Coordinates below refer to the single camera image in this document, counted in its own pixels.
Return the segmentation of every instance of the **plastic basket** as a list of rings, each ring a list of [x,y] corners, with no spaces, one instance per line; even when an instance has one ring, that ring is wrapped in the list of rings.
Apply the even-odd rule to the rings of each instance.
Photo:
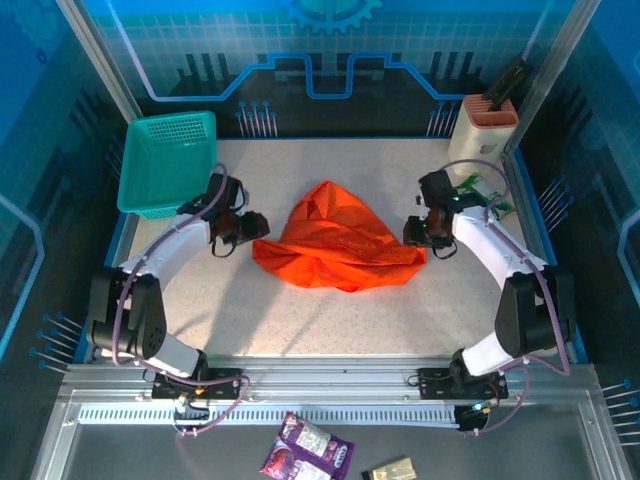
[[[138,119],[127,130],[118,208],[149,220],[171,217],[206,191],[215,162],[212,112]]]

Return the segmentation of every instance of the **speckled surface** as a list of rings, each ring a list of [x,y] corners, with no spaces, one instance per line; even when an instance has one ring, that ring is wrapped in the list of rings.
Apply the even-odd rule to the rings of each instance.
[[[418,179],[447,162],[447,147],[448,140],[422,139],[228,140],[218,142],[218,159],[249,190],[250,209],[269,219],[268,238],[278,239],[293,206],[327,179],[359,196],[400,238],[416,213]],[[141,220],[132,254],[167,223]],[[515,213],[503,224],[522,239]],[[209,354],[443,355],[491,332],[499,295],[464,245],[447,261],[429,255],[405,286],[356,294],[289,286],[243,245],[227,259],[204,249],[169,284],[164,303],[169,331]]]

